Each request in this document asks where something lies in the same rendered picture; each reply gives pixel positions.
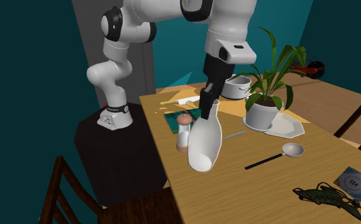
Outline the yellow-handled knife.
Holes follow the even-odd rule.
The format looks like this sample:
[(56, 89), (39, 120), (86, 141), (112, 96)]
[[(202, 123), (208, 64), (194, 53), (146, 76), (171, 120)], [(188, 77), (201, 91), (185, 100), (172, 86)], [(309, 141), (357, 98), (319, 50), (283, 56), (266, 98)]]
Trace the yellow-handled knife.
[(172, 100), (172, 101), (164, 101), (164, 102), (161, 102), (160, 105), (163, 106), (166, 104), (176, 104), (176, 103), (179, 105), (182, 105), (182, 104), (187, 104), (187, 103), (198, 101), (199, 99), (200, 99), (199, 96), (186, 97), (186, 98)]

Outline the grey door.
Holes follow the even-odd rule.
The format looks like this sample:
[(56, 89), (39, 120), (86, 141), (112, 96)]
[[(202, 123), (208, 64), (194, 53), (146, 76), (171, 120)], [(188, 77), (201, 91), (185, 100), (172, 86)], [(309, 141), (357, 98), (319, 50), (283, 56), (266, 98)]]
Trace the grey door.
[[(101, 17), (113, 6), (121, 7), (123, 0), (71, 1), (89, 66), (107, 61), (103, 54), (104, 36), (101, 31)], [(132, 74), (117, 81), (116, 84), (124, 88), (128, 102), (139, 104), (141, 95), (156, 93), (153, 45), (132, 43), (127, 58), (132, 64)]]

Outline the dark robot stand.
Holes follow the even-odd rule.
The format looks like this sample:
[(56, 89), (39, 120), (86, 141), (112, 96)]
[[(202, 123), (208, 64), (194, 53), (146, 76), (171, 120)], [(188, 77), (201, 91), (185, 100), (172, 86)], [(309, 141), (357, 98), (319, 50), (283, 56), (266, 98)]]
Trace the dark robot stand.
[(158, 191), (167, 181), (142, 106), (129, 107), (130, 126), (106, 129), (96, 111), (78, 124), (74, 138), (96, 199), (106, 207)]

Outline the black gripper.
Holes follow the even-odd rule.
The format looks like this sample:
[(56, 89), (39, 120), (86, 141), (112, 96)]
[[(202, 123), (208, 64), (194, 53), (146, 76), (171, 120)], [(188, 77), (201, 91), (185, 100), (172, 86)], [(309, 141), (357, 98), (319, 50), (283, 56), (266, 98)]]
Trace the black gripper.
[(209, 118), (213, 102), (221, 95), (223, 85), (232, 76), (234, 67), (234, 64), (227, 64), (219, 58), (206, 54), (203, 73), (208, 77), (208, 81), (200, 92), (201, 118), (205, 120)]

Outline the green book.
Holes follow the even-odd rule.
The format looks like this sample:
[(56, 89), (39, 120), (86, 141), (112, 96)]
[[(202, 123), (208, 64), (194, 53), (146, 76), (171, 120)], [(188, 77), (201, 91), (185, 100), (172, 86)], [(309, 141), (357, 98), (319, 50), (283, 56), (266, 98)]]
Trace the green book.
[(190, 124), (190, 126), (192, 127), (196, 120), (201, 116), (201, 110), (199, 108), (195, 108), (164, 114), (164, 118), (166, 119), (166, 122), (173, 134), (178, 133), (179, 126), (176, 119), (180, 114), (189, 114), (192, 117), (192, 123)]

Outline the thin grey utensil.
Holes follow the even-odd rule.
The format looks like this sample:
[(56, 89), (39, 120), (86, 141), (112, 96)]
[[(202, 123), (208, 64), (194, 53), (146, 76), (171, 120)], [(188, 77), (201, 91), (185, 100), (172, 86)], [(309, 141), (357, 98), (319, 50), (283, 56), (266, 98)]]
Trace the thin grey utensil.
[(235, 134), (231, 134), (229, 136), (223, 137), (222, 140), (228, 139), (230, 137), (240, 136), (240, 135), (245, 134), (245, 133), (246, 133), (246, 131), (241, 131), (241, 132), (238, 132), (238, 133), (235, 133)]

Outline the red and black appliance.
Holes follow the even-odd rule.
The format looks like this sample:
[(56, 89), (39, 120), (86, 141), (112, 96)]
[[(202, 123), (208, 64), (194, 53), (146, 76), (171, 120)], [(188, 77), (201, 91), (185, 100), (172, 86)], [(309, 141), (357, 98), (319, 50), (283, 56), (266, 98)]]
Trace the red and black appliance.
[(301, 63), (296, 60), (291, 65), (290, 70), (295, 70), (295, 74), (298, 74), (301, 77), (308, 77), (313, 80), (318, 80), (325, 73), (325, 64), (320, 61), (312, 61), (311, 59), (308, 59), (308, 62), (302, 66)]

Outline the green plant in white pot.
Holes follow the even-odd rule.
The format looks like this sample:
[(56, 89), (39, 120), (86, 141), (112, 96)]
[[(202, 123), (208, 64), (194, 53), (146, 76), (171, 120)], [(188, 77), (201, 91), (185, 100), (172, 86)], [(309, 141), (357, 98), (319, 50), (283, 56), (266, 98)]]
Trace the green plant in white pot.
[(286, 45), (279, 57), (276, 57), (276, 39), (271, 31), (268, 33), (273, 49), (270, 70), (247, 72), (255, 77), (256, 82), (250, 87), (250, 96), (246, 100), (245, 124), (251, 129), (266, 131), (270, 128), (274, 117), (281, 109), (288, 109), (294, 99), (292, 87), (282, 79), (287, 73), (303, 73), (301, 69), (292, 69), (291, 65), (298, 59), (306, 61), (306, 49), (303, 46)]

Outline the silver cooking pot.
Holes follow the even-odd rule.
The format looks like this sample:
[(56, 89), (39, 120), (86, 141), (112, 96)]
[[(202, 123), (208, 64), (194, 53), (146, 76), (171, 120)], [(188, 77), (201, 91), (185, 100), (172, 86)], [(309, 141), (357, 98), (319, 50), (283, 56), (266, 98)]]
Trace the silver cooking pot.
[(223, 86), (221, 96), (226, 99), (240, 100), (244, 99), (250, 89), (251, 79), (247, 76), (238, 76), (234, 79), (228, 79)]

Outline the wooden table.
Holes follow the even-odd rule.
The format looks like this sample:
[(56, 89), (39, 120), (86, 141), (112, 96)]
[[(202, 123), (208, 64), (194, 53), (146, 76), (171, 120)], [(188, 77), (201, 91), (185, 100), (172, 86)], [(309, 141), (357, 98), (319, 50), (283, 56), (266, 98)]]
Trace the wooden table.
[(196, 93), (184, 89), (140, 98), (185, 224), (361, 224), (343, 209), (300, 200), (292, 191), (333, 183), (347, 167), (361, 172), (361, 151), (306, 123), (305, 134), (294, 139), (305, 149), (301, 157), (282, 156), (245, 170), (281, 153), (286, 141), (245, 127), (243, 101), (221, 99), (218, 118), (224, 137), (246, 133), (223, 140), (212, 170), (194, 171), (187, 155), (176, 149), (176, 136), (164, 118), (180, 107), (160, 103)]

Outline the white vase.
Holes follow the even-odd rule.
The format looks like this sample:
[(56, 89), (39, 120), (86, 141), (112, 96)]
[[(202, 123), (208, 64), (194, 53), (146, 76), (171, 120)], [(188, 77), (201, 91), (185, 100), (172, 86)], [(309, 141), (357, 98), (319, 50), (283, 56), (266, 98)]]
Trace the white vase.
[(210, 171), (222, 145), (222, 128), (217, 117), (220, 101), (215, 99), (208, 119), (199, 117), (188, 137), (188, 163), (198, 172)]

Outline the white octagonal plate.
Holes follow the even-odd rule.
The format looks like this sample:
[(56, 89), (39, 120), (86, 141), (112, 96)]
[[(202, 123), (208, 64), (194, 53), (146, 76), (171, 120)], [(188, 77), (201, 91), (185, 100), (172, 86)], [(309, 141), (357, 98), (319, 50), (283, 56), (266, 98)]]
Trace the white octagonal plate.
[(273, 119), (272, 128), (266, 131), (265, 134), (293, 139), (305, 134), (305, 131), (300, 121), (290, 115), (278, 113)]

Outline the white brown-topped pepper mill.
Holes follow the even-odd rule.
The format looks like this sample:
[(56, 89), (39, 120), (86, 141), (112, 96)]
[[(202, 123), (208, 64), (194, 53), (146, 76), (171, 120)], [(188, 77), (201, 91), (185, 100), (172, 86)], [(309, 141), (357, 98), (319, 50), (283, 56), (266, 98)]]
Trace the white brown-topped pepper mill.
[(176, 119), (178, 123), (178, 136), (176, 148), (181, 153), (186, 153), (188, 150), (188, 136), (190, 134), (190, 124), (192, 117), (189, 114), (182, 113)]

